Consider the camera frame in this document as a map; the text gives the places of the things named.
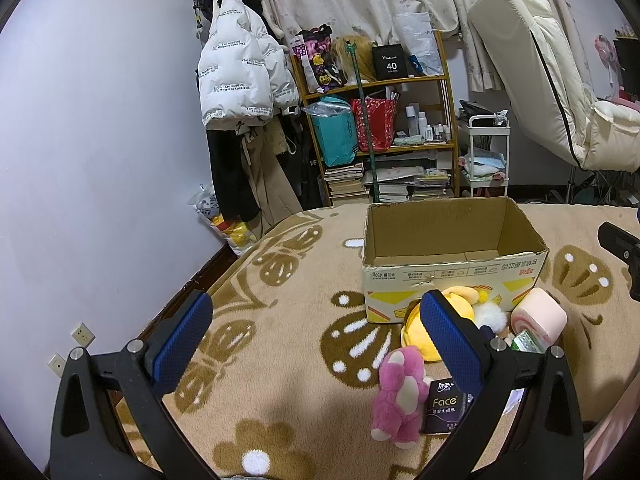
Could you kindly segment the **beige trench coat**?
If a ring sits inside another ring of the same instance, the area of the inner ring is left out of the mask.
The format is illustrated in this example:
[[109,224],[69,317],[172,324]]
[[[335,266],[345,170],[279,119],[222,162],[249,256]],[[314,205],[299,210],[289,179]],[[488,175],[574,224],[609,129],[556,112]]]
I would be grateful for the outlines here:
[[265,235],[282,220],[302,211],[292,185],[266,139],[264,128],[251,128],[242,137],[243,167],[258,207],[250,228]]

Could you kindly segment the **pink plush bear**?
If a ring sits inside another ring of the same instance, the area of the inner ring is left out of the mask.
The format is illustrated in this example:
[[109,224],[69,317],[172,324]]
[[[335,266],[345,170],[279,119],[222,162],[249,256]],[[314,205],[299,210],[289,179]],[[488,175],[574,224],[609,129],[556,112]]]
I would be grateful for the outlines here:
[[372,439],[393,442],[404,450],[416,446],[431,382],[418,348],[390,352],[378,370],[380,391],[373,401]]

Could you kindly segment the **clear plastic bag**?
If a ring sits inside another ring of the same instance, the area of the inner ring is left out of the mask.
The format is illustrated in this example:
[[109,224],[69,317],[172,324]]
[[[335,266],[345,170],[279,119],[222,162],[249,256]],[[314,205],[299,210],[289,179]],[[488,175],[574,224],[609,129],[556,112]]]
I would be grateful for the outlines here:
[[442,60],[430,16],[427,13],[401,13],[394,16],[394,24],[413,70],[422,76],[442,75]]

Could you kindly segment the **white puffer jacket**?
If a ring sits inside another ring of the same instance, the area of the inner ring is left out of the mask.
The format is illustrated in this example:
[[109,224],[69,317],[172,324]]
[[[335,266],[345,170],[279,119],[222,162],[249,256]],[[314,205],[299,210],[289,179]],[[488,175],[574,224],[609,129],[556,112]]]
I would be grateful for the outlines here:
[[210,130],[268,124],[296,107],[297,84],[264,0],[213,0],[208,38],[198,61],[202,122]]

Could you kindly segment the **green tissue pack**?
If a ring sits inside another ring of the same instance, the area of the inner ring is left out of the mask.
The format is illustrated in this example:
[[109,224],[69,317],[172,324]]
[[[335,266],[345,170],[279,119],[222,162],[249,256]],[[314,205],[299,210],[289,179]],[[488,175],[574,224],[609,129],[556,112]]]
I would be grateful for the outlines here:
[[513,338],[511,348],[521,352],[544,354],[549,345],[529,330],[522,330]]

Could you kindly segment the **white fluffy pompom keychain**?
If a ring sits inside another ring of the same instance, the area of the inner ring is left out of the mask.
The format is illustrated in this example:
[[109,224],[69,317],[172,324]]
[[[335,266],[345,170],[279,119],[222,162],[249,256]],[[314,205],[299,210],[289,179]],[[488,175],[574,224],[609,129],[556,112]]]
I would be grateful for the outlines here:
[[508,326],[508,316],[495,301],[479,302],[474,307],[474,323],[478,328],[488,326],[495,334],[500,335]]

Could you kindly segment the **red gift bag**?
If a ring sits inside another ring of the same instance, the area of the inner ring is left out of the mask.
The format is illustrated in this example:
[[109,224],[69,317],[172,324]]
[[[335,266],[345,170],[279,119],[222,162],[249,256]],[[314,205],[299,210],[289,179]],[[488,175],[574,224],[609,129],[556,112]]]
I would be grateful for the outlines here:
[[[372,143],[375,152],[386,151],[392,147],[395,135],[395,122],[397,115],[397,101],[392,99],[366,97],[369,115]],[[358,148],[367,151],[366,133],[362,123],[360,99],[351,99],[350,107],[354,115]]]

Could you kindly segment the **yellow plush pouch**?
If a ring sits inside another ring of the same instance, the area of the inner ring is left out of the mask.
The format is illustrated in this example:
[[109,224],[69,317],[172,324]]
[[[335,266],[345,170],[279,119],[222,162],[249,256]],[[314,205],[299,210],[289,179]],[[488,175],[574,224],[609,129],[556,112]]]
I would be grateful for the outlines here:
[[474,322],[473,307],[486,299],[484,292],[469,286],[450,286],[427,292],[411,307],[400,331],[401,344],[414,347],[427,363],[448,362],[473,350],[460,322]]

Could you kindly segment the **white rolling cart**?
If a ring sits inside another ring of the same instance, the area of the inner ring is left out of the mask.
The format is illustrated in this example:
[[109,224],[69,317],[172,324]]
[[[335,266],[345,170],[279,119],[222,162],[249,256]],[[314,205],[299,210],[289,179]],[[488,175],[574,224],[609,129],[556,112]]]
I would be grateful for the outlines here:
[[507,196],[510,183],[511,125],[508,112],[476,114],[459,122],[466,152],[459,167],[472,197]]

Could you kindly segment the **cardboard box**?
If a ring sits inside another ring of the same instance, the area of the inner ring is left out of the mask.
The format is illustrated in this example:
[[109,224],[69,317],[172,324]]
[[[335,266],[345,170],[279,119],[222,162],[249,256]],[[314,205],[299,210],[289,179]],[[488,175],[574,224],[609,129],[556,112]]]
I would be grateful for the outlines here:
[[466,286],[512,311],[536,285],[549,249],[509,197],[368,208],[362,251],[367,319],[397,324],[424,292]]

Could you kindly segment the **teal shopping bag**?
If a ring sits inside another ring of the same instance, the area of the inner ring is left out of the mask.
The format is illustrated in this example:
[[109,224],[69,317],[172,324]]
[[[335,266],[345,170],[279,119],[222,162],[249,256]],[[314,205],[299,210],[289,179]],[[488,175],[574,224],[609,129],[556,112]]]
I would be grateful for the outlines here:
[[334,96],[324,96],[303,108],[311,119],[328,167],[351,164],[358,150],[354,114],[350,105]]

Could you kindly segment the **stack of books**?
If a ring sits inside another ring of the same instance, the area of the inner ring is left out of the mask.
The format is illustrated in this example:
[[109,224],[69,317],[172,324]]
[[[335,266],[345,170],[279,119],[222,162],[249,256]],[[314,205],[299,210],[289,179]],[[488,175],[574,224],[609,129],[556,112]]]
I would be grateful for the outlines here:
[[363,184],[364,167],[362,162],[328,168],[324,180],[329,188],[331,200],[350,200],[367,196],[367,187]]

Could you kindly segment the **black box with 40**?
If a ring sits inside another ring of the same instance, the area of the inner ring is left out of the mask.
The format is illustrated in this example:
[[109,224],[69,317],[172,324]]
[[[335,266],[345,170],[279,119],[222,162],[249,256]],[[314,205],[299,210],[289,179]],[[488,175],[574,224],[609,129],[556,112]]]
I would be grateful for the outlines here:
[[400,44],[374,46],[372,48],[372,58],[377,80],[404,79],[408,77],[405,51]]

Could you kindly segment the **wall power socket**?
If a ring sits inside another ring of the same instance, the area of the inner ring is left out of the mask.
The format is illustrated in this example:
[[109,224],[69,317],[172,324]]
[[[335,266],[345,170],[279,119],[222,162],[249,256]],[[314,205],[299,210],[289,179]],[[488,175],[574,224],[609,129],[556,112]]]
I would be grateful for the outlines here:
[[92,330],[83,322],[80,322],[70,333],[73,340],[76,341],[78,346],[82,348],[88,348],[90,344],[96,339],[96,335]]

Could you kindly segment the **wooden bookshelf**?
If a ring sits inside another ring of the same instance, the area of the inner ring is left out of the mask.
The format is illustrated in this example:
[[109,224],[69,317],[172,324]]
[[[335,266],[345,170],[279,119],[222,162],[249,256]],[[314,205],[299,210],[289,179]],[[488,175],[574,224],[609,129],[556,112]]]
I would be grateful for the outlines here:
[[440,32],[420,60],[404,44],[334,37],[328,25],[291,42],[320,191],[327,205],[457,197],[459,142]]

